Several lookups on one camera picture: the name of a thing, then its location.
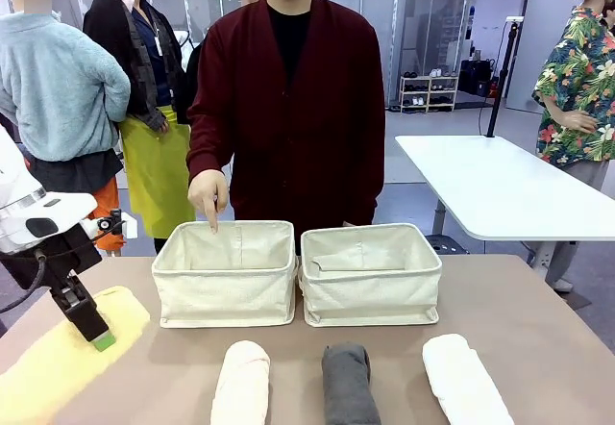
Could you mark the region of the person's right hand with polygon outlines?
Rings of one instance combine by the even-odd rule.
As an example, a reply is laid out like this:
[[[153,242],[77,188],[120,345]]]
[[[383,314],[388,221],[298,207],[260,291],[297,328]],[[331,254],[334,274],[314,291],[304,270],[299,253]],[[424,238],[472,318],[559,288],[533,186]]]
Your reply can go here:
[[[226,210],[229,203],[229,187],[225,174],[214,169],[201,171],[190,182],[187,197],[216,233],[218,216]]]

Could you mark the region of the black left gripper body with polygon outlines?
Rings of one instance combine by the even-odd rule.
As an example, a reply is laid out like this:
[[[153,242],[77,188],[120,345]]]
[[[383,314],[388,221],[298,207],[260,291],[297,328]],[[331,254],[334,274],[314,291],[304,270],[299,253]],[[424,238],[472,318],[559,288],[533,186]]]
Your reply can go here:
[[[67,276],[72,288],[85,286],[78,275],[101,261],[95,246],[81,233],[49,237],[38,244],[15,244],[1,236],[1,264],[26,292],[48,287],[53,274]]]

